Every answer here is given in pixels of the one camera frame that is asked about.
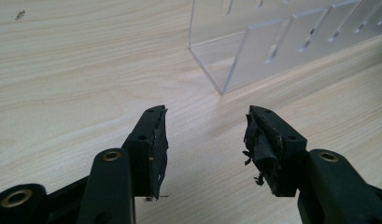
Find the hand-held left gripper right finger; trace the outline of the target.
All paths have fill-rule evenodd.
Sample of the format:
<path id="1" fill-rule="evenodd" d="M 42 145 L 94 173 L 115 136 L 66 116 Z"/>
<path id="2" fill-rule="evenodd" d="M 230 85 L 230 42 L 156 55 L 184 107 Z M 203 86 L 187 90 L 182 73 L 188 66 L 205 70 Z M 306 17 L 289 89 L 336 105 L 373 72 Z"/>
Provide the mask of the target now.
<path id="1" fill-rule="evenodd" d="M 251 105 L 246 118 L 245 165 L 254 163 L 260 172 L 256 183 L 267 182 L 276 197 L 294 197 L 307 140 L 268 108 Z"/>

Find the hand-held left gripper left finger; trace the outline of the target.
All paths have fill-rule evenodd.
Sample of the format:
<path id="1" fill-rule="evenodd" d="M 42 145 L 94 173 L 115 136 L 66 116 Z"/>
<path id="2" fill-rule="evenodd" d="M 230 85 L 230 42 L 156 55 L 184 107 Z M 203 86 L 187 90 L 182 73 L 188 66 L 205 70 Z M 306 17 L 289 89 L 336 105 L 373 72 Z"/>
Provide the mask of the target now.
<path id="1" fill-rule="evenodd" d="M 147 109 L 122 145 L 130 156 L 136 197 L 160 198 L 168 161 L 166 112 L 164 105 Z"/>

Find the clear acrylic divider rack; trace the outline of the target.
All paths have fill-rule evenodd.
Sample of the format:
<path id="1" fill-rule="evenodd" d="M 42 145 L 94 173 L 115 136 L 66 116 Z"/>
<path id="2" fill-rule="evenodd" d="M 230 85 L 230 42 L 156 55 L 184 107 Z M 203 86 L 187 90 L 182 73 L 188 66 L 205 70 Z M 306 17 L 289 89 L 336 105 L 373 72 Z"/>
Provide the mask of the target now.
<path id="1" fill-rule="evenodd" d="M 193 0 L 189 46 L 224 94 L 382 35 L 382 0 Z"/>

